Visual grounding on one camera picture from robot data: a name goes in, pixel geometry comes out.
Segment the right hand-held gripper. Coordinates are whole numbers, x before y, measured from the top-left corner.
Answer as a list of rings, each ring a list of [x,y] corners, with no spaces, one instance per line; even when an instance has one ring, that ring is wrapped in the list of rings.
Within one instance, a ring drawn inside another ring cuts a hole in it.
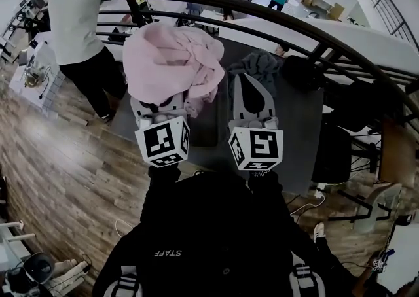
[[[272,95],[255,78],[240,73],[234,79],[233,116],[269,116],[231,120],[228,144],[240,171],[270,171],[283,160],[283,131],[274,116]]]

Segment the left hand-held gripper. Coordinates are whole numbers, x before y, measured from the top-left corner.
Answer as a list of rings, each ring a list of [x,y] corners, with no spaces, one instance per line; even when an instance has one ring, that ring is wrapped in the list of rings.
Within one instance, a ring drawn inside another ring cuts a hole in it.
[[[130,99],[138,130],[135,137],[145,162],[164,167],[185,161],[189,154],[190,129],[184,96],[176,94],[160,104]]]

